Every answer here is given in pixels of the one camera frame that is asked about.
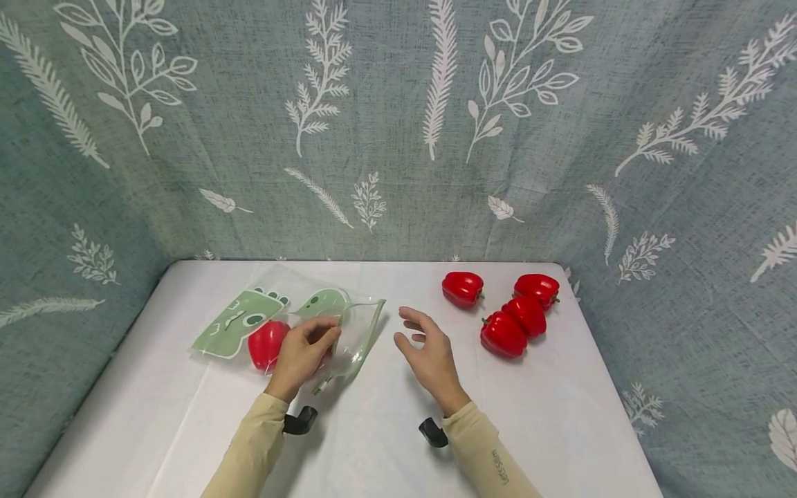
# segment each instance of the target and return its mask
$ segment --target hand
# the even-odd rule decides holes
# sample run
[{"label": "hand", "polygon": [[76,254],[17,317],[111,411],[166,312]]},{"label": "hand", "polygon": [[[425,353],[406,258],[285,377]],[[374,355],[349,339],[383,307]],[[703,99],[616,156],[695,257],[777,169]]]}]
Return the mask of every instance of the hand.
[{"label": "hand", "polygon": [[289,330],[265,393],[286,403],[293,401],[340,337],[337,324],[334,316],[319,316]]},{"label": "hand", "polygon": [[459,383],[448,335],[426,313],[402,306],[398,315],[404,319],[404,327],[422,332],[413,334],[412,340],[423,343],[423,347],[413,347],[401,332],[393,335],[396,346],[404,354],[418,382],[438,402],[443,416],[454,415],[470,403],[470,398]]}]

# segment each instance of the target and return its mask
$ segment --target curtain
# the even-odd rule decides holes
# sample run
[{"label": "curtain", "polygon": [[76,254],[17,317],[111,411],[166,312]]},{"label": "curtain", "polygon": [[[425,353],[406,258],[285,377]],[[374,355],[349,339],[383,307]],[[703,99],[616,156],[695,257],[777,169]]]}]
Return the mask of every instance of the curtain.
[{"label": "curtain", "polygon": [[793,493],[795,11],[0,2],[0,495],[192,257],[557,261],[665,496]]}]

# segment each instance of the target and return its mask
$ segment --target plastic bag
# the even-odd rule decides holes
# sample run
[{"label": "plastic bag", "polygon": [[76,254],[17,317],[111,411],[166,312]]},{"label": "plastic bag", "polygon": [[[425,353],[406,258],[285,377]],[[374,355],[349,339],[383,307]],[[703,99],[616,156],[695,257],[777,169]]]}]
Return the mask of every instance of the plastic bag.
[{"label": "plastic bag", "polygon": [[[254,285],[225,307],[194,341],[191,352],[218,360],[238,370],[268,374],[276,363],[279,347],[265,334],[279,335],[273,322],[295,327],[316,316],[338,316],[342,330],[332,347],[332,357],[316,373],[314,393],[335,377],[349,378],[359,372],[376,340],[376,326],[384,299],[336,287],[281,265],[274,265],[254,279]],[[271,347],[262,356],[260,345]],[[251,351],[249,346],[258,347]],[[260,360],[258,370],[254,360]]]}]

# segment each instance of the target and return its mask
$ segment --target forearm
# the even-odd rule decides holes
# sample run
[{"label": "forearm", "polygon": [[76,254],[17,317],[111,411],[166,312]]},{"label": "forearm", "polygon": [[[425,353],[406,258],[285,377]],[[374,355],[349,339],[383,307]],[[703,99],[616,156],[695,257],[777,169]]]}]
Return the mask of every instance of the forearm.
[{"label": "forearm", "polygon": [[288,403],[257,397],[227,449],[202,498],[258,498],[282,451]]},{"label": "forearm", "polygon": [[443,419],[454,460],[482,498],[540,498],[498,438],[498,429],[475,404]]}]

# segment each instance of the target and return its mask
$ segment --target leaf pattern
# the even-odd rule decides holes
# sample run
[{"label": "leaf pattern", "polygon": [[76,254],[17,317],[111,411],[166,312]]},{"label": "leaf pattern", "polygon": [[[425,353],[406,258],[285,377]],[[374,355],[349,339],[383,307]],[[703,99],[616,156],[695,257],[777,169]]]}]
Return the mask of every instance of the leaf pattern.
[{"label": "leaf pattern", "polygon": [[53,65],[41,55],[39,48],[20,32],[17,24],[6,18],[2,12],[0,12],[0,41],[17,53],[14,57],[22,72],[36,87],[41,101],[53,114],[58,127],[64,132],[73,147],[82,155],[97,161],[102,167],[110,168],[108,163],[100,157],[91,132],[77,115],[75,106],[61,80],[56,76]]},{"label": "leaf pattern", "polygon": [[304,75],[309,82],[309,88],[303,82],[299,82],[296,85],[299,98],[296,101],[285,102],[288,116],[296,125],[296,153],[299,157],[301,157],[302,134],[313,135],[327,131],[329,124],[319,118],[337,116],[340,113],[336,106],[324,104],[321,99],[327,94],[332,96],[349,94],[348,86],[340,83],[348,73],[348,67],[343,63],[351,55],[351,45],[343,41],[342,35],[343,28],[348,22],[347,10],[343,4],[338,4],[330,10],[327,8],[326,0],[313,0],[312,7],[313,11],[307,12],[305,16],[305,25],[310,33],[307,49],[312,59],[321,65],[321,73],[319,74],[312,65],[306,64]]},{"label": "leaf pattern", "polygon": [[797,472],[797,419],[789,409],[772,415],[769,421],[772,452],[789,469]]},{"label": "leaf pattern", "polygon": [[645,435],[645,431],[635,425],[637,422],[654,428],[659,421],[664,419],[662,400],[656,396],[648,395],[639,382],[631,385],[630,394],[627,391],[623,391],[622,397],[622,404],[626,407],[628,420],[631,426],[634,427],[634,432],[637,433],[637,436],[642,437]]},{"label": "leaf pattern", "polygon": [[297,170],[296,168],[285,168],[284,171],[285,173],[290,174],[291,176],[293,176],[294,178],[305,184],[307,188],[309,188],[318,197],[318,199],[321,200],[321,202],[327,207],[327,209],[332,212],[332,214],[339,222],[343,223],[344,225],[348,226],[351,229],[354,228],[353,226],[351,226],[351,223],[349,223],[348,218],[346,218],[346,215],[344,214],[343,210],[340,209],[340,206],[338,206],[338,203],[335,202],[335,199],[333,199],[332,196],[326,190],[321,188],[317,183],[313,182],[310,178],[305,176],[304,173]]},{"label": "leaf pattern", "polygon": [[[137,109],[133,97],[139,95],[136,97],[139,99],[146,94],[161,104],[180,105],[182,101],[176,96],[154,86],[157,81],[165,79],[184,92],[195,91],[197,88],[184,76],[196,69],[197,61],[193,57],[177,56],[167,65],[163,46],[158,42],[150,51],[151,75],[147,76],[147,63],[141,50],[129,52],[130,47],[126,43],[136,26],[147,27],[160,37],[178,32],[166,19],[155,17],[163,10],[164,0],[146,0],[143,4],[140,0],[133,0],[127,8],[125,2],[121,2],[118,8],[109,3],[112,14],[108,16],[110,22],[105,21],[96,0],[88,0],[88,3],[91,5],[90,11],[69,2],[59,3],[53,9],[67,21],[61,23],[61,28],[82,45],[80,54],[89,71],[113,91],[113,94],[98,92],[97,97],[121,111],[133,123],[141,147],[149,155],[144,132],[163,125],[163,117],[153,115],[149,103]],[[89,38],[80,27],[94,27],[100,36],[92,35]]]},{"label": "leaf pattern", "polygon": [[245,210],[244,208],[238,206],[233,199],[216,194],[212,190],[199,189],[199,192],[205,199],[208,200],[210,204],[213,204],[225,213],[232,213],[235,210],[241,210],[244,213],[252,213],[252,211]]},{"label": "leaf pattern", "polygon": [[669,249],[673,242],[675,242],[675,238],[667,237],[666,233],[661,240],[655,235],[648,236],[647,232],[643,233],[639,239],[634,237],[633,242],[622,256],[622,263],[618,265],[620,280],[617,284],[620,285],[623,281],[630,282],[631,277],[636,280],[643,278],[650,280],[656,274],[651,267],[656,265],[657,253]]},{"label": "leaf pattern", "polygon": [[747,114],[746,105],[762,100],[772,91],[772,77],[777,69],[787,62],[797,59],[797,41],[788,35],[795,27],[795,15],[789,14],[775,23],[768,35],[762,40],[752,39],[739,57],[739,65],[746,66],[744,76],[734,68],[726,68],[720,74],[717,93],[719,102],[709,110],[709,94],[702,93],[692,104],[691,121],[680,130],[684,122],[684,112],[676,108],[665,124],[656,127],[656,136],[652,137],[654,125],[645,123],[637,134],[637,150],[625,158],[614,170],[619,176],[623,169],[635,158],[642,156],[659,164],[670,164],[673,156],[656,147],[669,146],[676,152],[695,155],[697,145],[687,135],[703,131],[710,139],[722,140],[728,134],[727,123],[738,120]]},{"label": "leaf pattern", "polygon": [[587,185],[587,190],[589,190],[595,196],[595,198],[598,199],[598,202],[600,202],[600,205],[603,208],[603,213],[606,215],[607,234],[606,244],[603,248],[603,256],[606,258],[606,266],[608,266],[611,250],[614,248],[614,242],[617,240],[617,232],[620,228],[620,219],[617,216],[617,211],[614,209],[614,203],[611,200],[611,196],[606,192],[606,189],[597,185]]},{"label": "leaf pattern", "polygon": [[493,214],[496,215],[496,218],[498,218],[499,220],[505,220],[507,218],[511,218],[516,222],[525,223],[523,220],[515,218],[515,210],[509,204],[502,201],[498,197],[489,195],[487,197],[487,205],[490,207],[490,210],[493,212]]},{"label": "leaf pattern", "polygon": [[113,251],[106,245],[90,241],[86,232],[77,223],[72,230],[72,237],[77,241],[72,246],[74,254],[69,254],[66,259],[77,266],[73,273],[79,273],[87,280],[102,282],[102,285],[116,284],[116,270],[113,269]]},{"label": "leaf pattern", "polygon": [[787,263],[797,257],[797,222],[795,227],[791,228],[786,225],[786,234],[778,232],[778,235],[772,239],[772,243],[768,245],[761,253],[764,257],[764,262],[758,267],[755,273],[750,277],[750,283],[758,281],[759,277],[769,269],[773,269],[777,265]]},{"label": "leaf pattern", "polygon": [[434,161],[434,146],[443,128],[453,75],[457,70],[457,27],[453,23],[451,0],[431,0],[429,10],[434,25],[437,51],[432,63],[432,81],[427,93],[426,117],[423,120],[423,142],[429,146],[429,157]]},{"label": "leaf pattern", "polygon": [[359,185],[354,185],[355,193],[351,195],[354,199],[354,208],[359,214],[359,220],[365,223],[368,231],[374,233],[374,226],[377,219],[382,217],[382,214],[387,210],[387,204],[380,201],[382,196],[376,190],[376,184],[379,182],[379,172],[368,175],[367,182],[361,182]]},{"label": "leaf pattern", "polygon": [[0,328],[39,313],[87,312],[104,302],[105,300],[96,301],[69,297],[45,297],[33,300],[0,312]]},{"label": "leaf pattern", "polygon": [[543,105],[557,105],[559,97],[555,90],[567,88],[579,80],[579,77],[573,73],[548,76],[554,65],[553,59],[545,61],[531,78],[529,75],[532,74],[532,66],[524,65],[526,56],[546,41],[553,43],[561,53],[575,53],[583,49],[578,38],[565,35],[578,33],[587,27],[592,21],[592,16],[570,21],[571,11],[565,10],[569,3],[570,0],[559,0],[556,6],[549,10],[547,0],[540,2],[534,16],[532,38],[525,44],[520,41],[524,36],[521,30],[531,2],[525,2],[522,10],[520,3],[507,2],[507,7],[517,19],[517,28],[513,28],[505,19],[490,22],[493,37],[500,42],[509,43],[509,46],[507,52],[503,49],[496,51],[493,37],[490,37],[490,34],[485,35],[487,59],[481,62],[478,80],[482,105],[479,107],[475,100],[468,100],[468,112],[473,117],[474,129],[466,162],[470,162],[470,155],[476,142],[499,135],[504,130],[503,127],[497,126],[501,114],[491,119],[487,117],[495,107],[506,104],[515,117],[526,118],[532,112],[522,101],[525,94],[534,92]]}]

